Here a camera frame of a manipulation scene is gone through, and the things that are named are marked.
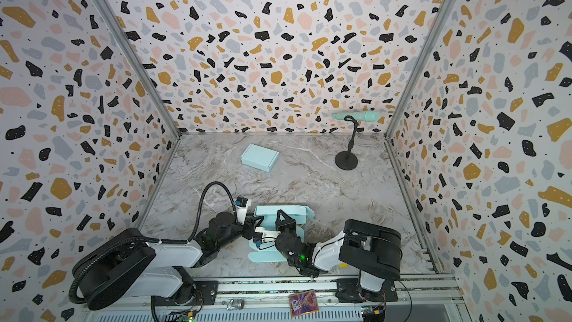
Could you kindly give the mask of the mint box sheets stack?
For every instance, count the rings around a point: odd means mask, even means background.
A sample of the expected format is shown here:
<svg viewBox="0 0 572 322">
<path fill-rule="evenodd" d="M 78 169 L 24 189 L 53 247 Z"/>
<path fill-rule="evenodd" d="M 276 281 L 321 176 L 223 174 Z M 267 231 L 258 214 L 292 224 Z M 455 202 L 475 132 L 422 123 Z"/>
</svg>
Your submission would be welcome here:
<svg viewBox="0 0 572 322">
<path fill-rule="evenodd" d="M 262 217 L 262 223 L 257 225 L 249 246 L 253 249 L 248 258 L 254 263 L 286 262 L 287 259 L 274 247 L 275 239 L 280 231 L 276 221 L 283 222 L 291 218 L 296 222 L 296 235 L 305 241 L 302 225 L 314 219 L 315 213 L 310 207 L 303 205 L 259 206 L 255 208 L 255 218 Z"/>
</svg>

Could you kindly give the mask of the mint paper box sheet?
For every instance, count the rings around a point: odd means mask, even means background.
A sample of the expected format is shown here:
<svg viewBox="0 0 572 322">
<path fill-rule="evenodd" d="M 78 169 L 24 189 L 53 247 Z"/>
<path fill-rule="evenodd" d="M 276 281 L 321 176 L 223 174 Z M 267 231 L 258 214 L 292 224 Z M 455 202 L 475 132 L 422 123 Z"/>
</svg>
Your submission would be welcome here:
<svg viewBox="0 0 572 322">
<path fill-rule="evenodd" d="M 279 152 L 259 145 L 249 144 L 241 155 L 241 163 L 251 168 L 270 172 L 279 158 Z"/>
</svg>

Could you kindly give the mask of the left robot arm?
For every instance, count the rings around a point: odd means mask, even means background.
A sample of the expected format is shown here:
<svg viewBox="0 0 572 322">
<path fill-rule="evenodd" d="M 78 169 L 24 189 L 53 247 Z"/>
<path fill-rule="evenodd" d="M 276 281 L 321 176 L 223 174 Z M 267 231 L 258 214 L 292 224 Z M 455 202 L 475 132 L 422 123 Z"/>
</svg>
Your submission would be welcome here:
<svg viewBox="0 0 572 322">
<path fill-rule="evenodd" d="M 238 238 L 253 238 L 263 217 L 247 214 L 242 222 L 222 212 L 198 236 L 187 240 L 158 239 L 128 228 L 72 269 L 68 298 L 92 311 L 107 308 L 126 297 L 188 298 L 194 281 L 189 268 L 213 261 L 220 249 Z"/>
</svg>

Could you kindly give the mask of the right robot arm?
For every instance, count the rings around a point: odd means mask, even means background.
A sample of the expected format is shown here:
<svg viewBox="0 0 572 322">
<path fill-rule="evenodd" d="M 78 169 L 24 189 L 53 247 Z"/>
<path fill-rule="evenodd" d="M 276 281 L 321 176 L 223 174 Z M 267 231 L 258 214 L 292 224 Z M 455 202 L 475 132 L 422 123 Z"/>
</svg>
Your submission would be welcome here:
<svg viewBox="0 0 572 322">
<path fill-rule="evenodd" d="M 381 302 L 401 278 L 402 236 L 394 229 L 349 219 L 329 241 L 305 243 L 297 235 L 295 219 L 283 210 L 277 213 L 276 229 L 275 248 L 304 277 L 319 277 L 342 263 L 359 270 L 356 280 L 337 281 L 341 302 Z"/>
</svg>

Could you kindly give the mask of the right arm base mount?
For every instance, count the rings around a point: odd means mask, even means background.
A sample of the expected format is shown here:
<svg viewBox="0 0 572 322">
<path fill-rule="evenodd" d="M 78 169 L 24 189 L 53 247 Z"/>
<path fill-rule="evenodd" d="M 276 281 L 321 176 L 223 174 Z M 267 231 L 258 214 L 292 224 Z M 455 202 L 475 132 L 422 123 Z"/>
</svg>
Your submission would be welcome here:
<svg viewBox="0 0 572 322">
<path fill-rule="evenodd" d="M 341 303 L 360 304 L 365 302 L 396 302 L 398 295 L 393 281 L 374 282 L 366 287 L 360 278 L 340 278 L 336 280 L 335 297 Z"/>
</svg>

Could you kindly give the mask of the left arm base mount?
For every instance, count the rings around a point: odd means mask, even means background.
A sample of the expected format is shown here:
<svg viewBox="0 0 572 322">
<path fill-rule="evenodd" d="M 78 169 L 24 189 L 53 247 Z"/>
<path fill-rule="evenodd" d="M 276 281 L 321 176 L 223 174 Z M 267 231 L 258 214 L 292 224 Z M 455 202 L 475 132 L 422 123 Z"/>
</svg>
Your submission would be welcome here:
<svg viewBox="0 0 572 322">
<path fill-rule="evenodd" d="M 217 280 L 196 280 L 185 268 L 176 267 L 175 277 L 182 278 L 182 285 L 166 298 L 153 296 L 154 306 L 173 306 L 184 309 L 213 306 L 217 297 L 219 282 Z"/>
</svg>

